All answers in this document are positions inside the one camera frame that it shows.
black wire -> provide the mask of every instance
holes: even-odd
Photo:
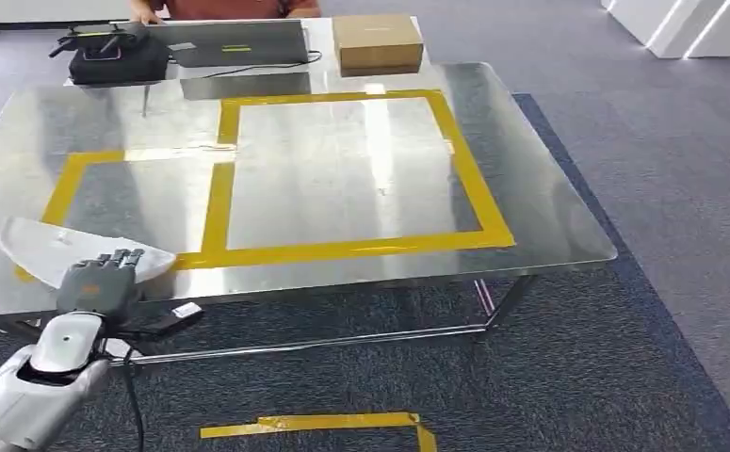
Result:
[[[210,73],[209,75],[205,75],[202,78],[210,78],[210,77],[217,77],[218,75],[229,75],[231,73],[242,73],[245,71],[250,71],[251,69],[290,69],[290,68],[297,68],[299,66],[303,66],[304,64],[312,64],[314,62],[319,61],[321,58],[323,58],[323,53],[319,50],[310,50],[310,54],[317,54],[317,58],[310,59],[309,61],[302,61],[301,63],[295,63],[295,64],[263,64],[260,66],[249,66],[247,68],[240,68],[235,69],[233,71],[225,71],[222,73]]]
[[[132,381],[132,366],[131,358],[132,353],[135,350],[129,347],[129,351],[126,352],[126,356],[123,358],[123,381],[126,383],[126,393],[129,395],[129,403],[132,404],[132,411],[135,414],[135,424],[138,428],[138,452],[143,452],[145,448],[145,431],[142,426],[142,413],[139,410],[138,395],[135,392],[135,383]]]

blue carpet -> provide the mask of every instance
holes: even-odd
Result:
[[[409,428],[197,436],[199,427],[264,415],[411,411],[440,451],[730,451],[722,396],[540,108],[529,95],[515,98],[614,241],[616,262],[541,277],[484,344],[444,338],[145,368],[147,450],[416,450]],[[491,282],[496,293],[506,284]],[[469,284],[215,305],[165,347],[460,323],[476,306]],[[0,334],[0,362],[18,345]],[[114,379],[51,450],[127,451],[134,440]]]

red shirt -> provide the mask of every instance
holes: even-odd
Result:
[[[317,0],[149,0],[168,6],[176,20],[278,19],[296,8],[317,8]]]

cardboard box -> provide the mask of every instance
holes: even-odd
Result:
[[[350,73],[417,72],[423,41],[407,15],[333,18],[340,71]]]

robotic hand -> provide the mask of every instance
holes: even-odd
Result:
[[[0,452],[47,447],[85,399],[100,389],[111,356],[106,340],[158,340],[192,325],[201,309],[177,308],[145,331],[127,331],[140,293],[135,266],[143,250],[116,250],[110,256],[72,266],[57,293],[57,312],[36,345],[16,351],[0,367]]]

